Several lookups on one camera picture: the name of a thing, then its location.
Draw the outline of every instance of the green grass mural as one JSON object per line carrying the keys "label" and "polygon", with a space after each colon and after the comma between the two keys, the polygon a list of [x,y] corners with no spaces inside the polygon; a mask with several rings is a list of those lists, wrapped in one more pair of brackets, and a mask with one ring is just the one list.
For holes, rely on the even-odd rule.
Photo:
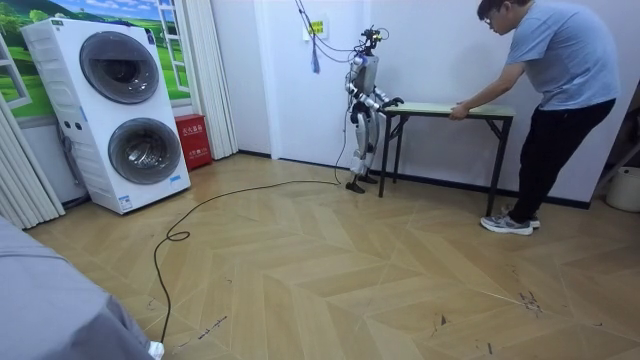
{"label": "green grass mural", "polygon": [[[158,56],[171,100],[189,98],[189,93],[178,90],[178,84],[171,65],[169,49],[165,42],[162,23],[159,20],[155,3],[149,0],[130,0],[113,2],[108,0],[0,0],[0,33],[9,53],[24,81],[32,103],[13,110],[16,117],[53,115],[54,111],[38,71],[26,48],[20,28],[43,18],[65,16],[70,19],[88,21],[125,20],[135,26],[144,27],[153,32],[156,38]],[[169,33],[175,33],[172,17],[167,17]],[[178,42],[171,42],[176,61],[182,61],[182,51]],[[187,84],[186,73],[180,71],[180,83]],[[13,81],[0,72],[0,93],[6,100],[17,96]]]}

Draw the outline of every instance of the washing machine door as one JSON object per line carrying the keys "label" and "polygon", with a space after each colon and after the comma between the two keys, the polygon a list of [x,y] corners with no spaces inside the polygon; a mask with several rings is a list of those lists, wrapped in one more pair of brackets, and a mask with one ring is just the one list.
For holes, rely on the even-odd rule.
{"label": "washing machine door", "polygon": [[91,86],[119,104],[139,104],[156,92],[156,62],[136,39],[115,31],[91,35],[80,49],[80,67]]}
{"label": "washing machine door", "polygon": [[120,125],[109,140],[111,166],[135,184],[155,184],[169,178],[181,156],[178,136],[154,119],[129,120]]}

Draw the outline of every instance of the white washing machine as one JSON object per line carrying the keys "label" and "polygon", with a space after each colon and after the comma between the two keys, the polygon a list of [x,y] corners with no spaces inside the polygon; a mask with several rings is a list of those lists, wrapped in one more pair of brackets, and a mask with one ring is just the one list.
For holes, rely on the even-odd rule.
{"label": "white washing machine", "polygon": [[150,32],[48,19],[22,33],[95,203],[124,214],[191,185]]}

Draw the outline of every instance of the curtain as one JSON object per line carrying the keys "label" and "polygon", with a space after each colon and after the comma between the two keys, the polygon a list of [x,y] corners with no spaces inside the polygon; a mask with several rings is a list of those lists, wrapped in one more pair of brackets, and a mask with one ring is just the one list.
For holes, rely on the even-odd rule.
{"label": "curtain", "polygon": [[1,96],[0,108],[0,215],[21,229],[64,215],[60,200]]}
{"label": "curtain", "polygon": [[210,0],[176,0],[176,16],[194,111],[205,116],[214,159],[238,152],[227,79]]}

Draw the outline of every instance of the fire extinguisher box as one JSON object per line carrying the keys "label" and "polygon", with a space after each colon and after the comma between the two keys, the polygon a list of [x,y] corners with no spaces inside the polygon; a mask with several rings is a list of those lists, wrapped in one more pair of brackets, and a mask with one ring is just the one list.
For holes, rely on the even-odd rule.
{"label": "fire extinguisher box", "polygon": [[192,171],[213,162],[213,155],[209,147],[207,129],[203,115],[184,115],[176,117],[176,126],[180,134],[182,153],[187,164],[187,170]]}

